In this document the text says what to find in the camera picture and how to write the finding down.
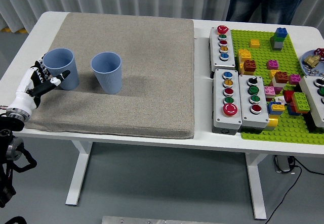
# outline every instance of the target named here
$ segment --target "beige fabric mat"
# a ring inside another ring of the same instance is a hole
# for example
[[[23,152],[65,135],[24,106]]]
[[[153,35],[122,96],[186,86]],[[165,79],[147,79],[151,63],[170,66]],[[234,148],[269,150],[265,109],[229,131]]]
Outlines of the beige fabric mat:
[[[61,47],[74,52],[80,84],[43,95],[27,128],[193,137],[193,21],[70,13],[50,49]],[[123,86],[116,95],[104,93],[90,67],[91,59],[104,51],[123,60]]]

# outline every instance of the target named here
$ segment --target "green lego baseplate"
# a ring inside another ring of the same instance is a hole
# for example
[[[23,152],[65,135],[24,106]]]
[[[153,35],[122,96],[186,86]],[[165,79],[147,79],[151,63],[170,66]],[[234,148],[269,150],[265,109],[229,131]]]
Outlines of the green lego baseplate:
[[[268,60],[277,60],[279,64],[278,69],[287,72],[288,75],[303,75],[289,34],[283,42],[283,49],[281,51],[271,51],[270,38],[274,35],[274,32],[231,30],[234,55],[237,56],[238,49],[249,50],[252,60],[255,60],[257,64],[254,75],[262,76],[265,86],[268,86],[271,81],[269,70],[267,69]],[[250,39],[258,39],[260,47],[257,49],[250,48]],[[287,83],[283,89],[293,90],[293,88],[294,86]],[[304,117],[302,115],[289,115],[286,106],[285,111],[278,120],[278,126],[273,131],[263,131],[260,134],[242,132],[241,137],[246,140],[324,145],[324,134],[309,133]]]

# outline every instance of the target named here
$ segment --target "blue plastic cup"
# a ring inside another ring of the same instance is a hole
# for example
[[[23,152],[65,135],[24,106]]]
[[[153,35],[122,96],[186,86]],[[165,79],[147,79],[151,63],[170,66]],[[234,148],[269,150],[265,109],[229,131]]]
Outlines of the blue plastic cup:
[[[122,88],[122,59],[114,52],[102,52],[91,60],[93,69],[102,89],[108,94],[116,94]]]
[[[70,71],[68,77],[60,84],[62,89],[73,90],[79,85],[75,58],[71,50],[66,48],[53,49],[44,55],[43,64],[52,76],[57,76],[65,70]]]

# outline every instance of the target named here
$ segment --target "brown lego brick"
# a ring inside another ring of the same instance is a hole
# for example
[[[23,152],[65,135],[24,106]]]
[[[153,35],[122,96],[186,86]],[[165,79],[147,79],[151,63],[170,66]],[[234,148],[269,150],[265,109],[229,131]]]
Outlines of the brown lego brick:
[[[289,81],[288,74],[282,71],[277,72],[274,78],[277,83],[287,83]]]
[[[257,69],[257,65],[254,60],[245,60],[244,61],[244,71],[254,72]]]

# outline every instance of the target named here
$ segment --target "person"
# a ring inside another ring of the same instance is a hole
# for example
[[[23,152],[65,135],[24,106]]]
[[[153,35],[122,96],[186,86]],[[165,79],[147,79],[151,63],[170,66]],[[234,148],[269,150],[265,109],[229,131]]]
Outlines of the person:
[[[302,0],[230,0],[226,21],[248,22],[261,4],[262,23],[290,25]]]

